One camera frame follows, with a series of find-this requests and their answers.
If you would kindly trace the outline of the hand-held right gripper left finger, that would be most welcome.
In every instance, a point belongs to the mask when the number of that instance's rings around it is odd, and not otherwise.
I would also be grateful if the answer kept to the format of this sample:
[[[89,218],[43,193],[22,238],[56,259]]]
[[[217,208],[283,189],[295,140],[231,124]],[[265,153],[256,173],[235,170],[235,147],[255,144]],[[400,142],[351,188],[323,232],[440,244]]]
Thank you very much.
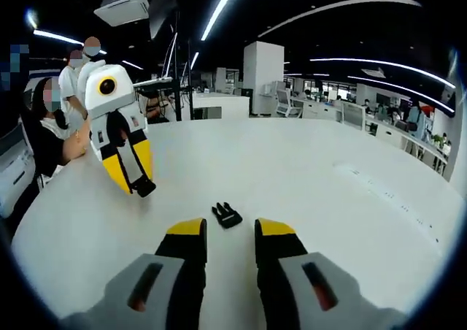
[[[176,223],[155,253],[131,262],[98,303],[62,319],[61,328],[198,329],[206,263],[206,219]]]

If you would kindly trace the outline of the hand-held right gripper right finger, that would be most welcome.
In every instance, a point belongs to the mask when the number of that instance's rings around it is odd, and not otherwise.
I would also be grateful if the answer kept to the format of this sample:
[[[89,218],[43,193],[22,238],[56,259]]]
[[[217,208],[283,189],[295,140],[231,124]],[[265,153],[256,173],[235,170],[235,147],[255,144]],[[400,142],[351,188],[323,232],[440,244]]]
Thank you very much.
[[[363,297],[358,281],[310,253],[289,225],[255,221],[257,284],[267,329],[402,329],[405,315]]]

